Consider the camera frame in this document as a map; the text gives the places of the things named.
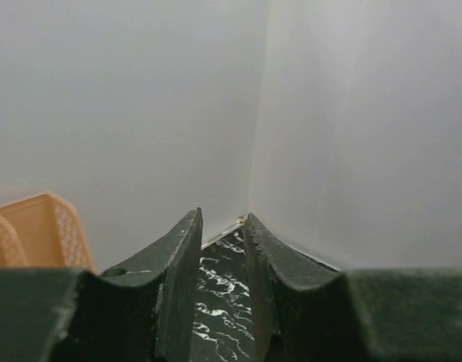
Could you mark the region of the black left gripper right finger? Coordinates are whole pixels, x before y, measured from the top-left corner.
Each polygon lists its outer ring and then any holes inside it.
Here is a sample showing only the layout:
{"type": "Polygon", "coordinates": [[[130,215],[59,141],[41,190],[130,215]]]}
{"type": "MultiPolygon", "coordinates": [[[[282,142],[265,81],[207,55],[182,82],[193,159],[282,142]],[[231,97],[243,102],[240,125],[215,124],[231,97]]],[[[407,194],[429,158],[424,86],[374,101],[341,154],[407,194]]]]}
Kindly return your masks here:
{"type": "Polygon", "coordinates": [[[462,269],[336,270],[243,227],[259,361],[462,361],[462,269]]]}

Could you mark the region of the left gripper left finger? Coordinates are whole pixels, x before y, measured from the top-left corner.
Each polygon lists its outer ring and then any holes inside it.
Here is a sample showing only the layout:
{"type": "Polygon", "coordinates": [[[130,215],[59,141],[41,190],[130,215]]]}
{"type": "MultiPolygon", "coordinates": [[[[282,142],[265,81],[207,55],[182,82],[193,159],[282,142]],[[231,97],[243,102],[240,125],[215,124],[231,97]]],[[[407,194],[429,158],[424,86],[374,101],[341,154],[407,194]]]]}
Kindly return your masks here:
{"type": "Polygon", "coordinates": [[[0,268],[0,361],[187,361],[201,209],[97,275],[0,268]]]}

